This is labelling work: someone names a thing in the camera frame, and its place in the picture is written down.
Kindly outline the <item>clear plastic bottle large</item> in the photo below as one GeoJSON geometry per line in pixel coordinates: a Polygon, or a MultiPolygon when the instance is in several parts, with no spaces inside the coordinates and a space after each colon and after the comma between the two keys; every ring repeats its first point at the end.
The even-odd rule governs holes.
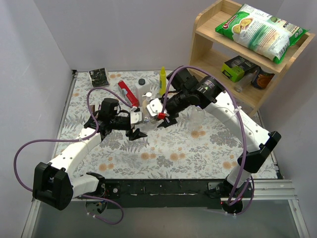
{"type": "Polygon", "coordinates": [[[190,132],[199,130],[205,118],[205,111],[200,107],[194,107],[191,111],[188,129],[190,132]]]}

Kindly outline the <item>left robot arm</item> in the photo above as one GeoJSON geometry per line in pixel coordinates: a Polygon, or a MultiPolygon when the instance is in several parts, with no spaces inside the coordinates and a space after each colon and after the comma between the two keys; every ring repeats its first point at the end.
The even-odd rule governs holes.
{"type": "Polygon", "coordinates": [[[77,136],[77,141],[48,163],[35,167],[33,198],[58,210],[65,209],[72,198],[87,194],[101,198],[106,194],[106,180],[102,175],[87,172],[72,178],[78,165],[114,130],[126,132],[130,141],[147,135],[135,128],[143,121],[142,112],[132,107],[127,116],[121,116],[119,101],[105,98],[98,111],[93,112],[77,136]]]}

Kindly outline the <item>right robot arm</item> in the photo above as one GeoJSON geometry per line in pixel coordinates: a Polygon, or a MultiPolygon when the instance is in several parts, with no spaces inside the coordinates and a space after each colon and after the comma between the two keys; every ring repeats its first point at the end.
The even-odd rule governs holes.
{"type": "Polygon", "coordinates": [[[242,184],[258,172],[267,157],[281,139],[277,131],[269,132],[254,122],[243,110],[238,108],[233,94],[223,83],[208,72],[198,80],[190,72],[189,66],[181,66],[167,76],[167,88],[173,87],[176,94],[161,99],[162,110],[157,118],[162,119],[161,127],[177,123],[178,114],[189,106],[198,106],[217,118],[237,137],[243,152],[237,165],[225,179],[224,191],[235,197],[242,191],[242,184]]]}

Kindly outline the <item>yellow-green tube bottle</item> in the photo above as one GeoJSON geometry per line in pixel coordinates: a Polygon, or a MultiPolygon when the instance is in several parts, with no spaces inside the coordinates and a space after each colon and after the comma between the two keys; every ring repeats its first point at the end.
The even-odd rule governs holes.
{"type": "Polygon", "coordinates": [[[159,72],[159,94],[162,96],[166,93],[166,71],[163,66],[159,72]]]}

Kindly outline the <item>beige pump lotion bottle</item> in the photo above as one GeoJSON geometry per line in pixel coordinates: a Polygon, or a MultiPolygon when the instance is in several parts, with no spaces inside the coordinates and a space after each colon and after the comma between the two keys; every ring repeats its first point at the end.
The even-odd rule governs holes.
{"type": "Polygon", "coordinates": [[[151,92],[147,92],[147,93],[145,93],[142,96],[142,98],[144,99],[143,103],[142,103],[142,106],[145,108],[150,103],[150,101],[152,100],[152,93],[151,92]]]}

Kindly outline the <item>white bottle black cap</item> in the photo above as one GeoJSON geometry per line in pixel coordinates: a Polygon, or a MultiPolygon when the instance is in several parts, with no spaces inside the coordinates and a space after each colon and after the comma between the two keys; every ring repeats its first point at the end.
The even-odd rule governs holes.
{"type": "Polygon", "coordinates": [[[148,80],[145,80],[143,78],[140,78],[135,83],[135,95],[136,98],[139,101],[139,105],[141,106],[143,103],[143,95],[145,95],[148,92],[151,92],[151,84],[148,80]]]}

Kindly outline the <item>clear small bottle on shelf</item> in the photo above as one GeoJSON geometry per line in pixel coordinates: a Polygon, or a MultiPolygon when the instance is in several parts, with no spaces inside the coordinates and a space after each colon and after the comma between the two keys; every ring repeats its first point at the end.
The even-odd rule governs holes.
{"type": "Polygon", "coordinates": [[[238,93],[241,93],[243,89],[251,83],[251,81],[255,78],[257,71],[252,73],[248,73],[243,76],[234,86],[234,90],[238,93]]]}

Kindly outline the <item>red toothpaste box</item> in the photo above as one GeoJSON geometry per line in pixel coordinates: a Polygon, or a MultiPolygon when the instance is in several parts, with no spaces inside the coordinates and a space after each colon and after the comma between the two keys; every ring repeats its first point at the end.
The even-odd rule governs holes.
{"type": "Polygon", "coordinates": [[[123,81],[120,80],[118,83],[118,89],[124,99],[127,101],[127,103],[133,107],[139,107],[139,101],[136,98],[136,96],[132,93],[130,88],[127,86],[127,84],[123,81]]]}

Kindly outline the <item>black patterned box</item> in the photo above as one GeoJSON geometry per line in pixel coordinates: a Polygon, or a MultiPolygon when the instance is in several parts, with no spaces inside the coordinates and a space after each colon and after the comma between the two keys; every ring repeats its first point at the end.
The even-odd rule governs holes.
{"type": "Polygon", "coordinates": [[[108,72],[105,68],[99,68],[88,71],[91,85],[96,87],[109,86],[108,72]]]}

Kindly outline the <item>wooden shelf unit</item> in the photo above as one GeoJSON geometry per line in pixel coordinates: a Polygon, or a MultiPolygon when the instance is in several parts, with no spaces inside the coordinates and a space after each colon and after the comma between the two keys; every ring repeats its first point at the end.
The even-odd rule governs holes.
{"type": "Polygon", "coordinates": [[[231,0],[218,0],[196,17],[192,34],[192,48],[189,64],[209,72],[224,83],[225,86],[232,91],[235,98],[252,108],[248,114],[249,116],[253,116],[268,99],[285,73],[289,70],[301,52],[308,46],[315,35],[313,33],[306,33],[296,45],[291,46],[288,49],[283,62],[275,64],[268,58],[216,33],[215,28],[226,21],[240,7],[241,5],[239,3],[231,0]],[[234,90],[234,83],[221,72],[223,63],[228,61],[231,57],[215,50],[215,43],[219,43],[221,46],[226,47],[228,50],[232,51],[235,56],[240,55],[252,61],[264,71],[274,73],[275,77],[263,90],[258,90],[253,86],[248,85],[241,93],[236,92],[234,90]]]}

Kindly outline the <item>green black box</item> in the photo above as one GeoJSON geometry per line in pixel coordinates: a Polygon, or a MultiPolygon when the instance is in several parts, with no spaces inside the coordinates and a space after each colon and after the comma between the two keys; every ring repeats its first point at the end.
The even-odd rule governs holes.
{"type": "Polygon", "coordinates": [[[229,80],[236,83],[240,81],[243,76],[256,68],[257,65],[241,56],[236,56],[223,63],[221,72],[229,80]]]}

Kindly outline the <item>tin can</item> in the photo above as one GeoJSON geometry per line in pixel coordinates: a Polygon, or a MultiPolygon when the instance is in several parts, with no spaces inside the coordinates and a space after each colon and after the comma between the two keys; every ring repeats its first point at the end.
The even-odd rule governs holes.
{"type": "Polygon", "coordinates": [[[251,81],[251,85],[256,89],[265,89],[274,76],[274,73],[268,73],[259,67],[256,71],[255,78],[251,81]]]}

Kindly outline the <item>green chips bag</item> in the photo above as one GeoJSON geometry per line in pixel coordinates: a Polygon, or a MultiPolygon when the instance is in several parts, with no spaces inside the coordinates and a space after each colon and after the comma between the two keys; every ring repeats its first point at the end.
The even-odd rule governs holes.
{"type": "Polygon", "coordinates": [[[215,31],[276,64],[283,61],[288,48],[307,32],[248,4],[242,5],[215,31]]]}

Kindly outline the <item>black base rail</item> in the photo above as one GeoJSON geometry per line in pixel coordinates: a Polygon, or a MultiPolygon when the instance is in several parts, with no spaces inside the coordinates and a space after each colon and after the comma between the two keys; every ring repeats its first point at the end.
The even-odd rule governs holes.
{"type": "Polygon", "coordinates": [[[220,209],[233,186],[216,179],[108,179],[105,197],[123,208],[220,209]]]}

